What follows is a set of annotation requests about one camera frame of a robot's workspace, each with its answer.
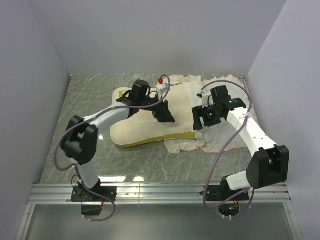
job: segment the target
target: robotic arm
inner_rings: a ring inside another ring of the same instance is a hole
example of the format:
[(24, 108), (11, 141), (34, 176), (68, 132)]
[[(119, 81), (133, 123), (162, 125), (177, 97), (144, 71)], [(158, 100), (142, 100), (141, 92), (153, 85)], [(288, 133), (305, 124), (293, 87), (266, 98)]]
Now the robotic arm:
[[(240, 98), (232, 99), (225, 85), (198, 96), (202, 98), (202, 105), (192, 109), (194, 130), (203, 128), (201, 118), (206, 127), (221, 123), (221, 119), (225, 119), (237, 131), (243, 126), (248, 112), (246, 105)], [(208, 104), (209, 97), (212, 97), (213, 104)], [(287, 180), (289, 150), (286, 146), (278, 146), (251, 116), (248, 116), (240, 136), (248, 146), (252, 159), (246, 171), (222, 178), (220, 187), (225, 198), (237, 190), (259, 189)]]
[(127, 91), (116, 103), (103, 111), (81, 118), (74, 116), (70, 120), (66, 137), (60, 147), (70, 158), (71, 163), (77, 167), (77, 172), (81, 176), (78, 182), (79, 195), (83, 201), (100, 201), (94, 193), (104, 195), (104, 188), (95, 171), (91, 161), (96, 154), (99, 132), (109, 129), (112, 125), (122, 120), (132, 117), (140, 109), (151, 111), (154, 118), (160, 123), (174, 123), (175, 119), (169, 111), (168, 101), (162, 99), (170, 90), (170, 85), (163, 83), (156, 86), (155, 97), (150, 96), (151, 87), (144, 80), (136, 80), (132, 90)]

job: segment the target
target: gray marble table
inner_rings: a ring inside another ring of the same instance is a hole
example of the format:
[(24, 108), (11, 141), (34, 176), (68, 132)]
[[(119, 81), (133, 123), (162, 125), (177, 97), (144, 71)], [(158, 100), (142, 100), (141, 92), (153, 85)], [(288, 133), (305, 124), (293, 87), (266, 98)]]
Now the gray marble table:
[[(201, 75), (202, 80), (215, 77), (214, 74)], [(70, 182), (75, 174), (73, 169), (59, 171), (53, 162), (54, 147), (66, 130), (70, 118), (94, 114), (112, 102), (112, 93), (119, 87), (132, 87), (137, 79), (146, 80), (154, 86), (160, 74), (86, 74), (73, 75), (66, 94), (52, 146), (42, 174), (41, 183)], [(205, 181), (215, 158), (215, 153), (202, 150), (169, 154), (163, 142), (149, 143), (132, 148), (115, 146), (110, 131), (101, 133), (94, 157), (96, 171), (103, 182), (197, 182)], [(69, 159), (62, 151), (58, 154), (59, 164), (67, 166)], [(212, 177), (221, 177), (244, 171), (251, 159), (247, 148), (224, 152)]]

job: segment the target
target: white cloth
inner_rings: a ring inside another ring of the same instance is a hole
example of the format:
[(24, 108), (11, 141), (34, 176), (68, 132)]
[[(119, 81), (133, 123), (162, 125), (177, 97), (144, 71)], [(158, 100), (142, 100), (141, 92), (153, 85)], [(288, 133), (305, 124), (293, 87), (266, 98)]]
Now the white cloth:
[[(202, 104), (202, 99), (197, 97), (197, 94), (201, 91), (201, 88), (210, 82), (216, 81), (217, 78), (204, 81), (190, 81), (184, 83), (185, 90), (189, 96), (191, 107), (196, 107)], [(219, 80), (228, 80), (237, 83), (244, 87), (244, 85), (234, 76), (220, 77)], [(210, 90), (217, 86), (226, 85), (228, 93), (232, 98), (241, 98), (244, 103), (249, 106), (249, 100), (247, 95), (237, 86), (225, 82), (217, 82), (211, 84), (206, 89)], [(256, 119), (254, 110), (251, 111), (252, 116)], [(166, 149), (172, 154), (178, 154), (181, 150), (192, 151), (202, 149), (206, 153), (218, 153), (222, 146), (228, 141), (228, 139), (235, 134), (236, 130), (224, 119), (220, 124), (204, 127), (203, 130), (196, 132), (196, 139), (171, 139), (165, 140), (164, 144)], [(246, 144), (242, 138), (238, 135), (226, 148), (226, 151), (236, 148), (244, 148)]]

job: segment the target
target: metal bracket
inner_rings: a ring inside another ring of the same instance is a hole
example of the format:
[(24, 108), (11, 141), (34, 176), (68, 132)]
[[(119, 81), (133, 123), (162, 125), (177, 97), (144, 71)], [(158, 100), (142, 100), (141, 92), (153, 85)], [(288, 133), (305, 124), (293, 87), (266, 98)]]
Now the metal bracket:
[[(117, 187), (115, 186), (99, 186), (98, 192), (100, 195), (107, 197), (113, 202), (116, 200)], [(98, 196), (92, 195), (80, 186), (74, 186), (71, 195), (71, 202), (76, 203), (88, 203), (99, 201), (96, 205), (81, 205), (81, 214), (83, 216), (99, 216), (103, 208), (103, 199)]]
[[(246, 192), (240, 194), (238, 197), (239, 197), (239, 201), (248, 201), (249, 200), (249, 193), (248, 193), (248, 191), (246, 191)], [(223, 197), (220, 185), (209, 185), (208, 191), (205, 195), (205, 199), (208, 202), (222, 202), (226, 198)]]
[[(116, 186), (100, 186), (99, 191), (97, 193), (104, 197), (107, 197), (108, 199), (114, 202), (116, 200), (117, 187)], [(88, 197), (88, 193), (84, 192), (83, 189), (81, 189), (79, 186), (73, 187), (71, 202), (88, 203), (88, 202), (98, 202), (100, 200), (101, 199), (99, 197), (94, 197), (94, 199), (92, 199), (92, 195)]]

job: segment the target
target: purple cable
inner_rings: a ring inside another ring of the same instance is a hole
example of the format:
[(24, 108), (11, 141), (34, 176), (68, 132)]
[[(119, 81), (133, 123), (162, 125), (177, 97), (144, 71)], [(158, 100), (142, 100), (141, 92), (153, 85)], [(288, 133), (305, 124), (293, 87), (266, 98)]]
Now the purple cable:
[[(116, 109), (124, 109), (124, 108), (128, 108), (128, 109), (147, 109), (147, 108), (151, 108), (151, 107), (154, 107), (160, 103), (162, 103), (164, 101), (164, 99), (167, 97), (169, 91), (170, 91), (170, 87), (171, 87), (171, 80), (170, 80), (170, 77), (167, 75), (167, 74), (163, 74), (160, 78), (164, 78), (166, 77), (168, 79), (168, 91), (165, 93), (165, 95), (159, 100), (157, 101), (156, 103), (153, 103), (151, 105), (146, 105), (146, 106), (115, 106), (115, 107), (109, 107), (109, 108), (106, 108), (105, 110), (103, 110), (102, 112), (100, 112), (99, 114), (97, 114), (95, 117), (93, 118), (90, 118), (88, 120), (85, 120), (83, 122), (80, 122), (76, 125), (74, 125), (73, 127), (69, 128), (67, 131), (65, 131), (65, 133), (61, 136), (61, 138), (59, 139), (56, 147), (55, 147), (55, 150), (54, 150), (54, 154), (53, 154), (53, 159), (54, 159), (54, 165), (55, 167), (60, 170), (60, 171), (66, 171), (68, 170), (69, 168), (72, 168), (74, 167), (75, 168), (75, 171), (76, 171), (76, 174), (78, 175), (78, 179), (80, 181), (82, 181), (82, 178), (81, 178), (81, 175), (79, 173), (79, 170), (78, 170), (78, 167), (76, 164), (70, 164), (69, 166), (66, 166), (66, 167), (60, 167), (59, 164), (58, 164), (58, 150), (59, 150), (59, 146), (61, 145), (62, 141), (66, 138), (66, 136), (71, 132), (73, 131), (74, 129), (84, 125), (84, 124), (87, 124), (87, 123), (90, 123), (92, 121), (94, 121), (95, 119), (99, 118), (100, 116), (102, 116), (103, 114), (106, 114), (107, 112), (109, 111), (112, 111), (112, 110), (116, 110)], [(114, 203), (114, 201), (112, 201), (111, 199), (109, 199), (108, 197), (105, 197), (105, 196), (102, 196), (92, 190), (90, 190), (86, 185), (85, 183), (82, 181), (82, 186), (84, 187), (85, 190), (87, 190), (89, 193), (99, 197), (99, 198), (102, 198), (108, 202), (111, 202), (112, 205), (113, 205), (113, 211), (112, 213), (105, 217), (105, 218), (101, 218), (101, 219), (93, 219), (93, 218), (89, 218), (87, 216), (85, 216), (86, 219), (92, 221), (92, 222), (102, 222), (104, 220), (108, 220), (110, 219), (116, 212), (116, 204)]]
[[(211, 168), (209, 177), (208, 177), (208, 179), (207, 179), (207, 181), (206, 181), (206, 183), (205, 183), (204, 192), (203, 192), (203, 204), (204, 204), (207, 208), (209, 208), (209, 209), (217, 208), (217, 207), (225, 204), (226, 202), (234, 199), (236, 196), (238, 196), (238, 195), (240, 195), (240, 194), (242, 194), (242, 193), (244, 193), (244, 192), (246, 192), (246, 191), (249, 190), (249, 189), (243, 189), (243, 190), (237, 192), (236, 194), (232, 195), (231, 197), (227, 198), (226, 200), (224, 200), (224, 201), (222, 201), (222, 202), (220, 202), (220, 203), (217, 203), (217, 204), (215, 204), (214, 206), (211, 206), (211, 207), (208, 206), (208, 205), (207, 205), (207, 202), (206, 202), (207, 192), (208, 192), (208, 187), (209, 187), (209, 184), (210, 184), (210, 180), (211, 180), (212, 175), (213, 175), (213, 173), (214, 173), (214, 171), (215, 171), (215, 169), (216, 169), (216, 166), (217, 166), (217, 164), (218, 164), (218, 161), (220, 160), (222, 153), (225, 151), (225, 149), (226, 149), (227, 146), (231, 143), (231, 141), (232, 141), (233, 139), (235, 139), (235, 137), (245, 128), (245, 126), (246, 126), (246, 124), (247, 124), (247, 122), (248, 122), (248, 118), (249, 118), (248, 114), (250, 113), (251, 108), (252, 108), (252, 100), (251, 100), (251, 97), (250, 97), (248, 91), (247, 91), (246, 89), (244, 89), (242, 86), (240, 86), (239, 84), (235, 83), (235, 82), (228, 81), (228, 80), (217, 80), (217, 81), (213, 81), (213, 82), (210, 82), (210, 83), (206, 84), (203, 88), (201, 88), (201, 90), (204, 90), (204, 89), (205, 89), (206, 87), (208, 87), (209, 85), (215, 84), (215, 83), (228, 83), (228, 84), (235, 85), (235, 86), (239, 87), (240, 89), (242, 89), (242, 90), (244, 91), (244, 93), (245, 93), (245, 94), (247, 95), (247, 97), (248, 97), (248, 100), (249, 100), (249, 108), (248, 108), (248, 111), (246, 112), (247, 115), (246, 115), (245, 118), (244, 118), (244, 121), (243, 121), (242, 126), (239, 128), (238, 131), (236, 131), (236, 133), (235, 133), (232, 137), (230, 137), (230, 139), (223, 145), (223, 147), (222, 147), (221, 150), (219, 151), (217, 157), (215, 158), (215, 161), (214, 161), (214, 163), (213, 163), (213, 166), (212, 166), (212, 168)], [(250, 204), (251, 204), (251, 202), (252, 202), (252, 200), (253, 200), (254, 193), (255, 193), (255, 190), (253, 189), (252, 194), (251, 194), (251, 199), (250, 199), (247, 207), (246, 207), (240, 214), (238, 214), (238, 215), (236, 215), (236, 216), (240, 216), (240, 215), (242, 215), (245, 211), (247, 211), (247, 209), (249, 208), (249, 206), (250, 206)]]

